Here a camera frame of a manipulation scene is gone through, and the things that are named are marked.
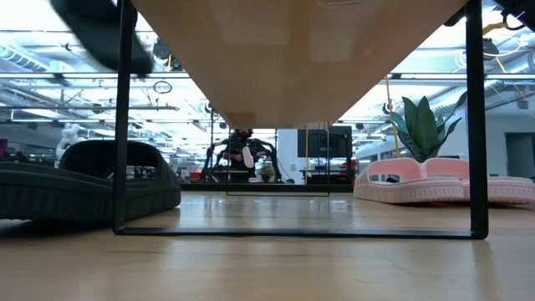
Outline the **red background object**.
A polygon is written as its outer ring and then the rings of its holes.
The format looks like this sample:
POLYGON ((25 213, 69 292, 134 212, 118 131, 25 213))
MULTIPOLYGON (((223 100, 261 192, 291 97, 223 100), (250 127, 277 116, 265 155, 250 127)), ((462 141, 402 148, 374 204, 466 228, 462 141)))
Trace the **red background object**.
POLYGON ((339 165, 340 180, 344 184, 353 185, 355 177, 358 175, 358 162, 356 160, 346 161, 339 165))

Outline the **small background potted plant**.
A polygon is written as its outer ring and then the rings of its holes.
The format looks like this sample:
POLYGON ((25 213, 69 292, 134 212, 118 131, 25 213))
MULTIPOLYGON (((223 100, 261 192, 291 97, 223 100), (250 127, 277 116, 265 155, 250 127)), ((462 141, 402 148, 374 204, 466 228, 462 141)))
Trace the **small background potted plant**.
POLYGON ((258 172, 258 175, 264 183, 274 182, 276 179, 276 172, 272 164, 262 165, 258 172))

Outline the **person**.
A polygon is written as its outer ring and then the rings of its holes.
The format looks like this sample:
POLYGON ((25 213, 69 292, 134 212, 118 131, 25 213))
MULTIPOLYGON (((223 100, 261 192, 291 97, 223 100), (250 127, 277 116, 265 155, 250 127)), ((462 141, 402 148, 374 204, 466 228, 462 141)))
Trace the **person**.
POLYGON ((235 129, 230 137, 226 156, 231 162, 231 169, 237 171, 232 174, 233 182, 246 183, 250 178, 257 177, 255 164, 267 154, 267 150, 252 138, 252 134, 252 129, 235 129))

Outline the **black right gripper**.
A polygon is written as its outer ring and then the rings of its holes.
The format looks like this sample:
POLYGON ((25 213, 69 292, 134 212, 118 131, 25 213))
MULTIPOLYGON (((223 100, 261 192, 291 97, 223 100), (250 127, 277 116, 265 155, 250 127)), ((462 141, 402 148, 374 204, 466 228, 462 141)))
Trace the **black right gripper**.
MULTIPOLYGON (((513 15, 521 20, 535 20, 535 0, 494 0, 505 15, 513 15)), ((465 17, 465 9, 461 8, 448 18, 443 25, 453 27, 465 17)))

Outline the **grey door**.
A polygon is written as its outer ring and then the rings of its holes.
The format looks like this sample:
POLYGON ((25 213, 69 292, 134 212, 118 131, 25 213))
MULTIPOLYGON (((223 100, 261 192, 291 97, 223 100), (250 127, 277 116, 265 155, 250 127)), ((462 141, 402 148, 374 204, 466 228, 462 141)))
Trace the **grey door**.
POLYGON ((535 178, 535 133, 506 133, 507 174, 535 178))

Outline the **black wall monitor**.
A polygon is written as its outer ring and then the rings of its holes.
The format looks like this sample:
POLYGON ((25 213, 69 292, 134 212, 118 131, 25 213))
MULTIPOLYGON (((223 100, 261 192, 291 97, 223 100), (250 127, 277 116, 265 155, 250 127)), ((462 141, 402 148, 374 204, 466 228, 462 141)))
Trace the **black wall monitor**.
POLYGON ((352 128, 333 126, 326 130, 298 130, 298 157, 347 158, 352 154, 352 128))

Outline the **black light stand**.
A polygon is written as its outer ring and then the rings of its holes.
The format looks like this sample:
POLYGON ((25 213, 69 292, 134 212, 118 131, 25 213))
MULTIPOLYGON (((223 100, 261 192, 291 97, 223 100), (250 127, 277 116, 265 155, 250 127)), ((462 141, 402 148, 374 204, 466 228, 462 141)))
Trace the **black light stand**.
POLYGON ((213 157, 213 151, 214 151, 214 117, 215 117, 215 110, 213 109, 213 106, 208 103, 206 105, 206 112, 210 114, 210 146, 206 150, 206 162, 205 162, 205 168, 206 168, 206 179, 209 181, 211 180, 211 172, 212 172, 212 157, 213 157))

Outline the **green leafy plant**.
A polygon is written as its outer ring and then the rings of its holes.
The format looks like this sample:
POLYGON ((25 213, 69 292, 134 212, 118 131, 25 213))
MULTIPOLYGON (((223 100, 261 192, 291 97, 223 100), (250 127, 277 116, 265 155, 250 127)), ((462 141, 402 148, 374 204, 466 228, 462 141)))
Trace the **green leafy plant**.
POLYGON ((405 114, 400 115, 394 111, 390 113, 402 144, 420 163, 437 157, 440 148, 461 121, 458 118, 447 124, 456 110, 465 104, 467 92, 461 94, 449 114, 438 117, 435 117, 425 96, 417 105, 406 97, 402 100, 405 114))

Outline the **light wooden shelf board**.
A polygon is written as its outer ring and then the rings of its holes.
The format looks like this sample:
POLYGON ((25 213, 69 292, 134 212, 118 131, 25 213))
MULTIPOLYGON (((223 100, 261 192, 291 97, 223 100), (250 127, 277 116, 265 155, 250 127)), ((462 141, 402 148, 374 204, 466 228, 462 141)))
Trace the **light wooden shelf board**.
POLYGON ((330 125, 467 0, 132 0, 232 128, 330 125))

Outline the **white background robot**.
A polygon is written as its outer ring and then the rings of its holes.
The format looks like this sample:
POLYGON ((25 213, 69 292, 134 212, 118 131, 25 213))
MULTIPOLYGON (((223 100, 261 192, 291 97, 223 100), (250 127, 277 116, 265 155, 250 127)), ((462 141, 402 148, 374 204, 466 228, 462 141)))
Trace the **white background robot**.
POLYGON ((62 129, 62 137, 55 149, 55 162, 54 167, 59 167, 59 162, 64 154, 64 152, 72 145, 83 141, 83 137, 79 137, 79 124, 67 123, 62 129))

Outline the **pink rubber slide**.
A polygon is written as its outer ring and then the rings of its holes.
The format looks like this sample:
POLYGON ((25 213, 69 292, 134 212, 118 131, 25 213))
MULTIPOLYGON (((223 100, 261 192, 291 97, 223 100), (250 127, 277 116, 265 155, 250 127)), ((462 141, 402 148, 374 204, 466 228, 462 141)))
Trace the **pink rubber slide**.
MULTIPOLYGON (((421 165, 428 176, 449 176, 457 178, 463 188, 464 197, 470 200, 469 161, 453 158, 431 158, 421 165)), ((487 197, 490 203, 508 205, 535 205, 535 182, 523 177, 489 176, 487 197)))
POLYGON ((465 199, 455 177, 428 177, 420 163, 401 157, 374 161, 354 181, 354 197, 387 204, 457 202, 465 199))

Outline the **black table edge rail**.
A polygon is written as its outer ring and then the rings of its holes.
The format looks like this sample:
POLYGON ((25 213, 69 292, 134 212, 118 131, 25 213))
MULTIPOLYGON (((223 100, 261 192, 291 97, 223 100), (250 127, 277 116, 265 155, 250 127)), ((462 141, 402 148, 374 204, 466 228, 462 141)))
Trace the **black table edge rail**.
POLYGON ((304 192, 304 193, 350 193, 349 185, 294 185, 294 184, 226 184, 226 183, 182 183, 183 191, 229 191, 229 192, 304 192))

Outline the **black rubber slide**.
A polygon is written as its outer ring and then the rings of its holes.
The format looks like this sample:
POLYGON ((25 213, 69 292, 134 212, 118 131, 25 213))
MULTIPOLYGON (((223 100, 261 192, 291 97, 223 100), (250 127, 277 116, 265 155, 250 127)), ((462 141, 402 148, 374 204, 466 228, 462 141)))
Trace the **black rubber slide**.
MULTIPOLYGON (((130 140, 127 165, 152 167, 148 178, 128 178, 125 218, 144 217, 177 207, 181 188, 160 152, 130 140)), ((0 219, 61 222, 111 222, 112 140, 86 140, 70 146, 59 167, 0 161, 0 219)))
POLYGON ((49 0, 88 53, 101 65, 117 71, 120 47, 120 3, 117 0, 49 0))

